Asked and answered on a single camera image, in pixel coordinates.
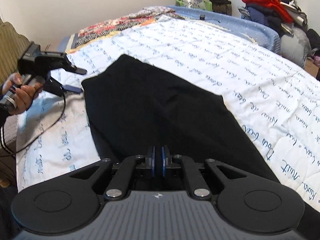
red sweater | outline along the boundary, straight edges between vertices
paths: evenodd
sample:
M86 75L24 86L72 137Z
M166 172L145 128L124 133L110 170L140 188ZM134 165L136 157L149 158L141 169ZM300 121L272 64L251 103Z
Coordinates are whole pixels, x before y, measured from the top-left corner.
M278 0L242 0L245 4L256 3L263 7L276 11L286 23L293 23L293 18L288 14Z

green chair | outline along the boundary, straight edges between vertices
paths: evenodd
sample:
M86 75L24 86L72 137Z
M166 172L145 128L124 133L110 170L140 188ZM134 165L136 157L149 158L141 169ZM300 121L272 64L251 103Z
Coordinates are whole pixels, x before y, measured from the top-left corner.
M182 6L182 7L184 6L183 1L176 0L176 2L177 2L178 6ZM210 1L208 2L208 1L204 0L204 4L205 4L205 10L212 12L212 2L210 2Z

pile of clothes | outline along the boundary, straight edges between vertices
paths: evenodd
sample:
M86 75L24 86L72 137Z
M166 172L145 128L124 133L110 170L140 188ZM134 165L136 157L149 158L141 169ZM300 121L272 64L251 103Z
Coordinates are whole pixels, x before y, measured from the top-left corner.
M242 0L241 18L254 21L275 30L281 37L281 55L304 67L310 42L306 35L307 15L297 0Z

black bag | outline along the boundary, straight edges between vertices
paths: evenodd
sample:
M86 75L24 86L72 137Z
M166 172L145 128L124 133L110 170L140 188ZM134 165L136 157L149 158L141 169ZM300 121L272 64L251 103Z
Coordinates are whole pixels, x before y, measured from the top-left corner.
M231 1L229 0L210 0L212 2L212 11L232 15Z

gray ribbed panel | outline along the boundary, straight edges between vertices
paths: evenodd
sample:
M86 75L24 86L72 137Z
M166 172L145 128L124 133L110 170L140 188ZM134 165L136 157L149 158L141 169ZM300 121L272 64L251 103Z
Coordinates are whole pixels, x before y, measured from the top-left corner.
M224 222L209 202L196 201L185 191L133 191L123 201L108 203L98 218L64 236L22 232L16 240L301 240L295 232L254 236Z

